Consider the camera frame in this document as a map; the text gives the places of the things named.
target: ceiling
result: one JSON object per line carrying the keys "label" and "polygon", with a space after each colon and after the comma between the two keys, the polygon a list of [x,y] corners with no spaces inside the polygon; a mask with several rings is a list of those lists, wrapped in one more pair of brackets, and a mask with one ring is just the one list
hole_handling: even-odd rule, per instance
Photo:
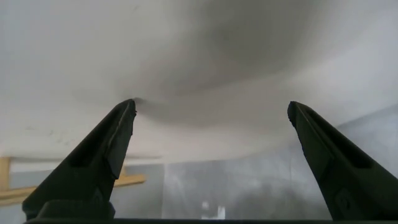
{"label": "ceiling", "polygon": [[229,159],[398,103],[396,1],[0,3],[0,155],[52,169],[140,98],[127,163]]}

